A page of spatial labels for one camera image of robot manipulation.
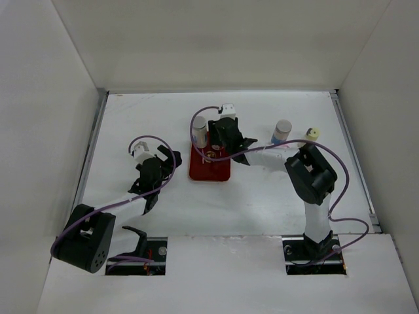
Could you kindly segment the blue label silver cap bottle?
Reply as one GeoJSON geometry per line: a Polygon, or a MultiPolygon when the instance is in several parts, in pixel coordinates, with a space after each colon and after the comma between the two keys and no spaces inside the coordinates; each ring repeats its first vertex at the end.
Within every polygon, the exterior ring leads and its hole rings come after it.
{"type": "Polygon", "coordinates": [[[281,119],[274,128],[270,142],[272,144],[279,144],[287,141],[287,138],[292,130],[292,123],[290,121],[281,119]]]}

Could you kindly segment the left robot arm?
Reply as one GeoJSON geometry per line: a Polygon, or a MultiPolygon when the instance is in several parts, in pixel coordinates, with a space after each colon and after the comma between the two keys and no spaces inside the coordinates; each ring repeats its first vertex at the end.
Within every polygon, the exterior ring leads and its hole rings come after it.
{"type": "Polygon", "coordinates": [[[136,159],[139,177],[128,191],[128,197],[95,207],[80,203],[70,215],[63,232],[56,238],[50,249],[53,258],[89,273],[96,273],[106,263],[111,248],[111,240],[117,222],[112,209],[126,209],[139,205],[145,215],[158,201],[162,187],[182,164],[181,153],[159,145],[157,150],[164,159],[139,148],[131,151],[136,159]]]}

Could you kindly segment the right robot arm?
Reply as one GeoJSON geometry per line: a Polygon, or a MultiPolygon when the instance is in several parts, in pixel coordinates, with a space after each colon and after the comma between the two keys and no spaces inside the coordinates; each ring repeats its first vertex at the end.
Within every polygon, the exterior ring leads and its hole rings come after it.
{"type": "Polygon", "coordinates": [[[208,128],[210,144],[224,148],[235,162],[289,175],[295,192],[304,202],[305,254],[313,259],[325,254],[333,236],[328,211],[337,173],[317,146],[306,141],[297,148],[280,145],[258,150],[257,140],[244,137],[238,129],[237,118],[210,120],[208,128]]]}

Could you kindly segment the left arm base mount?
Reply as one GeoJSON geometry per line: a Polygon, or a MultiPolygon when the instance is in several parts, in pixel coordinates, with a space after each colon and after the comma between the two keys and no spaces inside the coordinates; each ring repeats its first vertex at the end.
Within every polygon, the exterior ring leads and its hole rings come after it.
{"type": "Polygon", "coordinates": [[[124,230],[123,237],[119,237],[112,245],[117,250],[121,250],[124,245],[124,251],[121,253],[110,251],[105,275],[165,275],[168,238],[149,237],[146,232],[127,225],[122,229],[124,230]]]}

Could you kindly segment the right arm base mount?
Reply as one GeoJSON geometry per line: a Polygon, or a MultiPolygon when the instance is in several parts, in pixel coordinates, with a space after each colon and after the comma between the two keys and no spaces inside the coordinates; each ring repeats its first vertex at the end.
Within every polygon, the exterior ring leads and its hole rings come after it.
{"type": "Polygon", "coordinates": [[[319,243],[305,234],[282,239],[285,270],[288,275],[346,275],[346,266],[340,249],[340,241],[330,231],[319,243]]]}

